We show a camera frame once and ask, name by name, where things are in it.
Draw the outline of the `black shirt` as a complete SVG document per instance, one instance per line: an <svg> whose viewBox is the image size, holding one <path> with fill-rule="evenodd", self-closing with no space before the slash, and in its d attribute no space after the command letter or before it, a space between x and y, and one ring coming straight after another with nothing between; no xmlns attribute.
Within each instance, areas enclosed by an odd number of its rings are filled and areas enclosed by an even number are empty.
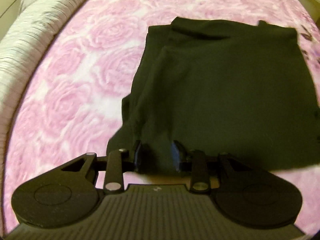
<svg viewBox="0 0 320 240"><path fill-rule="evenodd" d="M163 174L177 172L174 141L269 171L319 163L319 106L297 37L264 21L151 26L107 151L140 141L146 171Z"/></svg>

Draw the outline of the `pink rose patterned bedsheet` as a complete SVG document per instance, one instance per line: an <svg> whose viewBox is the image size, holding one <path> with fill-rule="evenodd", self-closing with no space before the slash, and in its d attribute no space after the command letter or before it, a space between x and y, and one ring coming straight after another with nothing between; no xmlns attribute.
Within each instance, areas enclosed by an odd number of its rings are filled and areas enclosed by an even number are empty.
<svg viewBox="0 0 320 240"><path fill-rule="evenodd" d="M20 184L83 153L105 153L121 126L121 100L130 92L148 27L177 16L296 28L319 83L319 30L298 0L88 0L39 64L9 134L6 232L18 224L11 196Z"/></svg>

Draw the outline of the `grey folded duvet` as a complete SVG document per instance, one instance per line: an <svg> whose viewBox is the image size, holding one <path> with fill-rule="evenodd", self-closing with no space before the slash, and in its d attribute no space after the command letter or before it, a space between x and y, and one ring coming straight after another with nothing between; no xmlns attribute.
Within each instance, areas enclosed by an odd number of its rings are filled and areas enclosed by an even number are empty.
<svg viewBox="0 0 320 240"><path fill-rule="evenodd" d="M21 0L19 15L1 40L1 142L44 52L83 2Z"/></svg>

